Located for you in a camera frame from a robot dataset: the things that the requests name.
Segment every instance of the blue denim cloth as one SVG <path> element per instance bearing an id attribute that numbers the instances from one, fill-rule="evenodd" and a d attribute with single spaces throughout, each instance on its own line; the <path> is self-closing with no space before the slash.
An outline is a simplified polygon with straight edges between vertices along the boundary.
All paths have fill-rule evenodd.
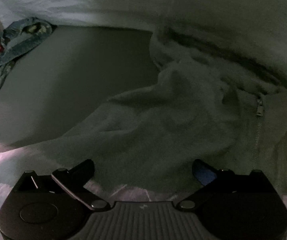
<path id="1" fill-rule="evenodd" d="M 26 29 L 34 25 L 35 32 L 26 34 Z M 52 30 L 50 23 L 30 17 L 13 22 L 0 32 L 0 44 L 4 48 L 0 52 L 0 89 L 14 66 L 14 60 L 42 43 Z"/>

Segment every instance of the white bedsheet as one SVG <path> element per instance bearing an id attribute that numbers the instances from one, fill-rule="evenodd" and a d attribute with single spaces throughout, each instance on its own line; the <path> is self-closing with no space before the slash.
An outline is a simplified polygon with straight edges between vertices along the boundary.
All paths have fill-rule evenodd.
<path id="1" fill-rule="evenodd" d="M 287 0 L 0 0 L 2 22 L 23 16 L 54 24 L 149 30 L 168 19 L 189 22 L 212 30 L 219 47 L 287 78 Z M 161 55 L 173 56 L 167 48 L 165 42 Z M 97 169 L 86 187 L 111 202 L 179 199 L 200 187 L 190 174 L 195 158 L 248 174 L 256 141 L 253 91 L 271 86 L 262 86 L 256 76 L 245 83 L 239 66 L 211 57 L 207 65 L 208 56 L 192 60 L 195 55 L 189 51 L 174 57 L 162 66 L 157 85 L 110 99 L 63 137 L 0 153 L 0 206 L 24 170 L 49 174 L 86 158 Z M 222 80 L 223 66 L 234 75 Z M 287 89 L 281 82 L 281 88 L 271 91 L 263 96 L 255 166 L 287 206 Z"/>

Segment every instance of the bed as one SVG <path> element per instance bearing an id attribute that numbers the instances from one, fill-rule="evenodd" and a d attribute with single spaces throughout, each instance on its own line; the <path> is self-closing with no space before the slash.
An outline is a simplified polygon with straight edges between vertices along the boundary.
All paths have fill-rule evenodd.
<path id="1" fill-rule="evenodd" d="M 262 169 L 287 206 L 287 0 L 0 0 L 5 25 L 31 14 L 87 27 L 59 26 L 0 91 L 0 205 L 24 170 L 88 157 L 110 202 L 180 199 L 200 157 Z"/>
<path id="2" fill-rule="evenodd" d="M 155 83 L 150 37 L 59 26 L 19 60 L 0 91 L 0 152 L 57 138 L 107 97 Z"/>

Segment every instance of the screw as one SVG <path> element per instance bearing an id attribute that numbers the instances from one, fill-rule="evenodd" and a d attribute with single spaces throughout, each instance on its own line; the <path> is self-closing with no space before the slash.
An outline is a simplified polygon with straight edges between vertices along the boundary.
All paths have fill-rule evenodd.
<path id="1" fill-rule="evenodd" d="M 104 207 L 106 207 L 106 205 L 107 205 L 107 202 L 105 202 L 104 200 L 101 200 L 101 199 L 95 200 L 91 203 L 91 206 L 95 209 L 104 208 Z"/>
<path id="2" fill-rule="evenodd" d="M 180 207 L 183 209 L 192 209 L 195 205 L 196 204 L 191 200 L 183 200 L 180 202 Z"/>

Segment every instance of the blanket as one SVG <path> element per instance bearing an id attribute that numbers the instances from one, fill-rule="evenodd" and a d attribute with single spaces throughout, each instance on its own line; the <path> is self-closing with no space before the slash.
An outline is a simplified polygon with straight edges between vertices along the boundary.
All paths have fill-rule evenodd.
<path id="1" fill-rule="evenodd" d="M 25 170 L 87 158 L 96 173 L 85 188 L 110 203 L 179 201 L 201 187 L 191 174 L 200 158 L 237 174 L 261 169 L 287 206 L 287 68 L 220 41 L 188 25 L 157 29 L 157 84 L 107 99 L 60 138 L 0 153 L 0 207 Z"/>

